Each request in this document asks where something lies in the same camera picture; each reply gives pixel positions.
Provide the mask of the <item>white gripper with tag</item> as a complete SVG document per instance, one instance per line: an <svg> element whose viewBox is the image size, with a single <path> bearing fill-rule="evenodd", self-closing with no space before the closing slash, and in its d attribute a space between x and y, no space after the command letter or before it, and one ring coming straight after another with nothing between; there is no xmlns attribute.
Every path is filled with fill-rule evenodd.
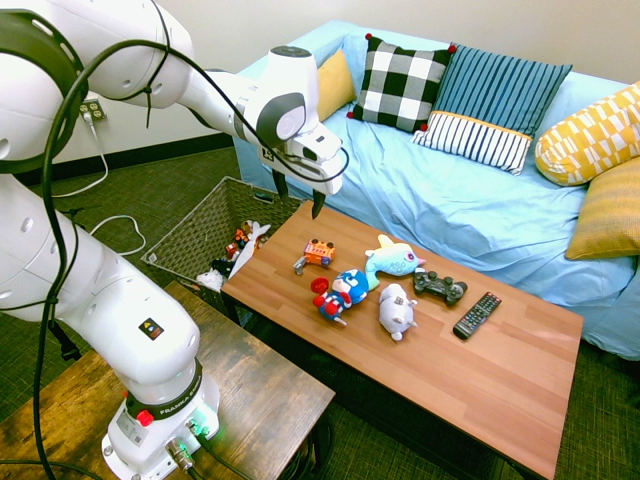
<svg viewBox="0 0 640 480"><path fill-rule="evenodd" d="M339 147L322 157L306 147L295 150L291 142L282 148L269 150L258 147L258 158L272 169L272 178L281 200L288 197L285 175L313 189L311 215L316 219L321 213L326 195L337 194L343 186L342 175L345 170L345 157Z"/></svg>

